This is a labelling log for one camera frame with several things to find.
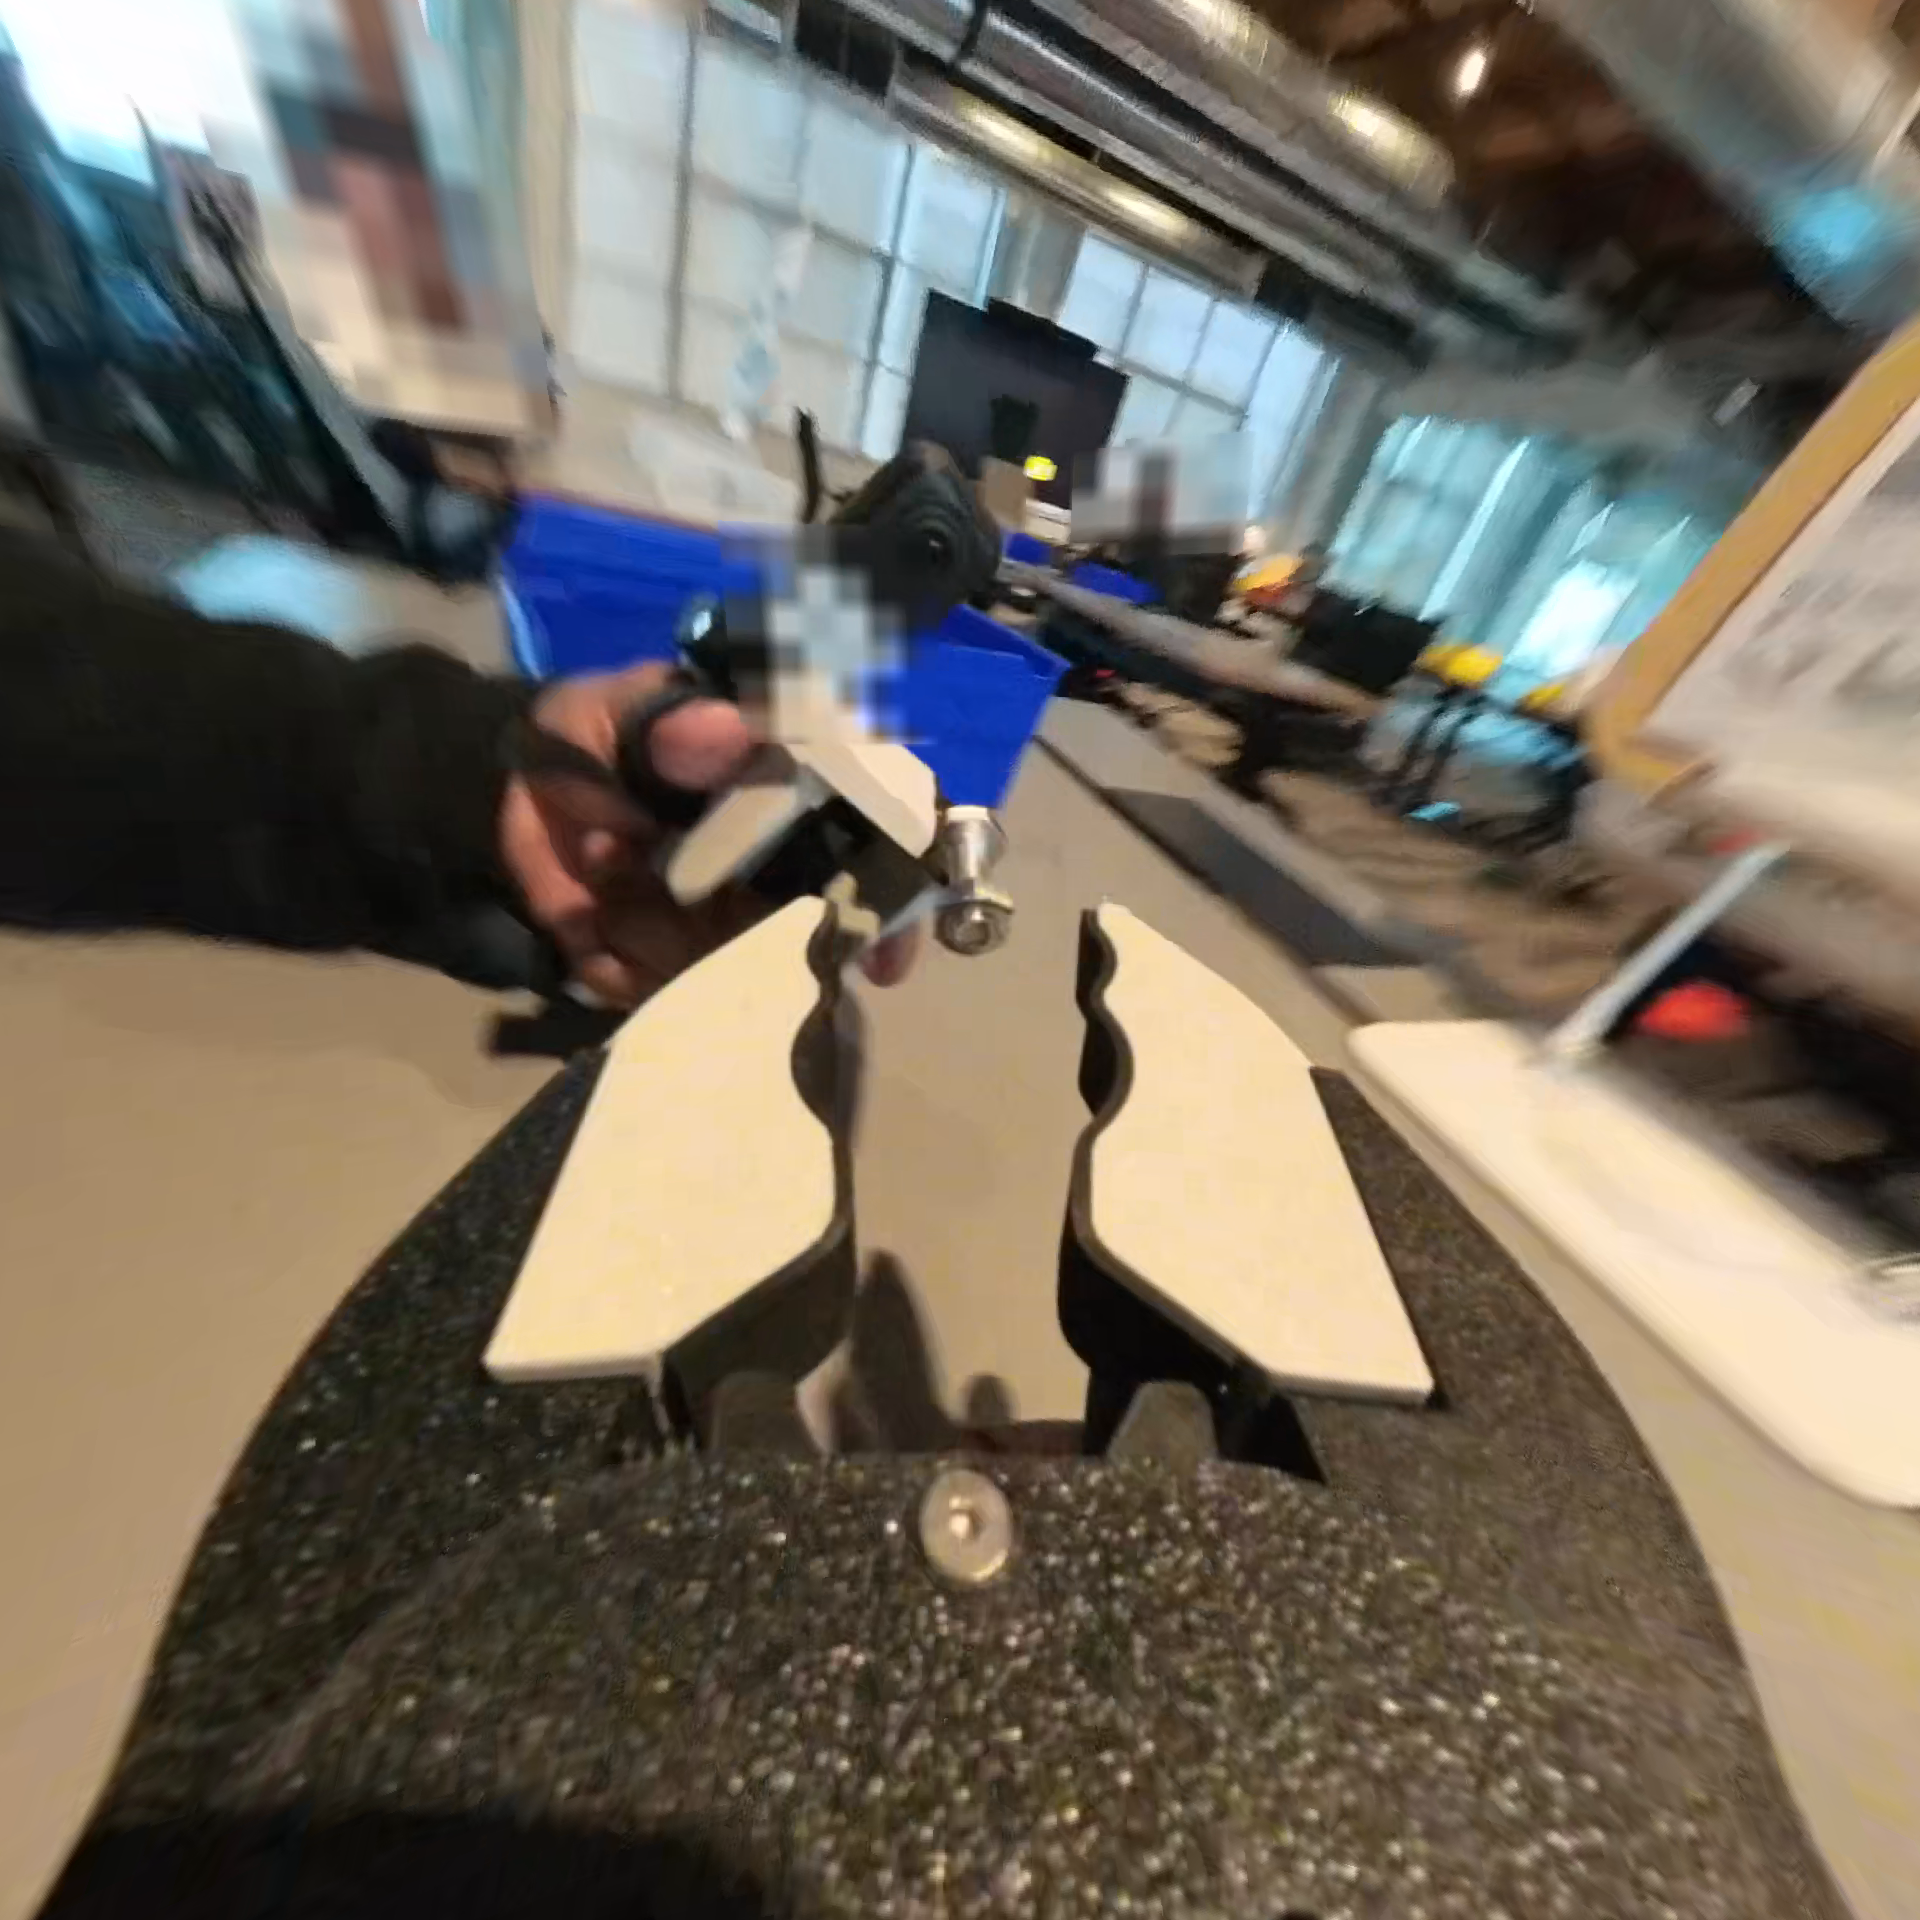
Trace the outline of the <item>silver metal bolt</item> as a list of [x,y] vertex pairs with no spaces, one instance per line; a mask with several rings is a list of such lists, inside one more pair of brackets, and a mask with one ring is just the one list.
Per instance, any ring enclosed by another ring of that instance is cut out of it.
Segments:
[[1005,946],[1015,902],[999,881],[1005,854],[999,814],[989,806],[947,805],[933,854],[941,878],[936,910],[939,946],[960,957],[986,957]]

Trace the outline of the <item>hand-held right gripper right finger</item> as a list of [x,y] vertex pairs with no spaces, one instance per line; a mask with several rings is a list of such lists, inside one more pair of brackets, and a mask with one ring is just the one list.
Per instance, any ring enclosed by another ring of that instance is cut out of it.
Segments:
[[1287,1393],[1426,1406],[1435,1377],[1309,1057],[1133,910],[1084,914],[1092,1062],[1068,1218],[1092,1267]]

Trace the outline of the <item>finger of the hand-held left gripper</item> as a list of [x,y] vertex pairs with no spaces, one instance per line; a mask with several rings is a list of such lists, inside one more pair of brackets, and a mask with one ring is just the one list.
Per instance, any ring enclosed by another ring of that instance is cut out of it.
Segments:
[[818,779],[809,767],[746,767],[666,854],[666,890],[676,904],[699,904],[748,879],[816,808]]
[[842,799],[905,854],[933,850],[941,823],[936,775],[919,753],[875,731],[829,675],[776,686],[771,744],[809,808]]

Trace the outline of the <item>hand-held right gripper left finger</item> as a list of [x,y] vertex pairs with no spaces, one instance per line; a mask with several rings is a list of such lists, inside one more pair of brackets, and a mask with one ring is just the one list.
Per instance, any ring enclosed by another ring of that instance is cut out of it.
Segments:
[[780,907],[607,1047],[488,1343],[506,1385],[807,1370],[858,1277],[859,1057],[828,902]]

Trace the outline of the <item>person's left hand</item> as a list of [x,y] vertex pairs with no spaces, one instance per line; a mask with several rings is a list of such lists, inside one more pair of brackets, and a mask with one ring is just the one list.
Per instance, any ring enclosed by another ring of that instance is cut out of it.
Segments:
[[680,792],[728,797],[786,758],[732,704],[684,699],[664,707],[672,678],[666,663],[640,663],[544,687],[532,727],[567,743],[571,758],[521,763],[499,811],[499,847],[525,911],[557,947],[569,984],[617,1011],[772,911],[743,879],[680,899],[661,845],[681,830],[658,823],[617,775],[621,728],[643,707],[652,710],[645,744],[655,777]]

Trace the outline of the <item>blue plastic storage bin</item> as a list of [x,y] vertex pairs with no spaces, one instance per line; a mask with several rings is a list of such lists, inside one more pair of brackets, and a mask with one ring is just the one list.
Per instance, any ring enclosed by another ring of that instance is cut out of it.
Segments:
[[668,663],[712,610],[748,635],[809,635],[871,739],[905,744],[960,806],[999,806],[1068,663],[970,606],[908,633],[816,535],[689,529],[528,495],[499,573],[512,658],[528,678]]

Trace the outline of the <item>black monitor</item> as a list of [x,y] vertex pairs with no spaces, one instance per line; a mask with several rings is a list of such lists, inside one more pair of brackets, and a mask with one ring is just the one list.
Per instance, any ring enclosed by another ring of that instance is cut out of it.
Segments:
[[1090,338],[1017,304],[984,306],[930,293],[905,385],[898,445],[945,447],[981,477],[986,462],[1043,462],[1048,505],[1066,509],[1112,443],[1129,374],[1105,363]]

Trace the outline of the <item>person's left forearm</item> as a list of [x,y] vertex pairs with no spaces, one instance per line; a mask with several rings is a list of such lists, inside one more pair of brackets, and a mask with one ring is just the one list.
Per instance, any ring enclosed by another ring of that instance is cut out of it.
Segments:
[[2,921],[554,979],[501,853],[535,693],[212,618],[5,529]]

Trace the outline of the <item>metal ventilation duct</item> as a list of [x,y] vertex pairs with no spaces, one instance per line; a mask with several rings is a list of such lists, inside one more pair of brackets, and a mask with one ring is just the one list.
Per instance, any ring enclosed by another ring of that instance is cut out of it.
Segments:
[[1319,287],[1421,335],[1568,351],[1594,329],[1474,245],[1451,158],[1249,3],[866,1],[951,83],[1073,135]]

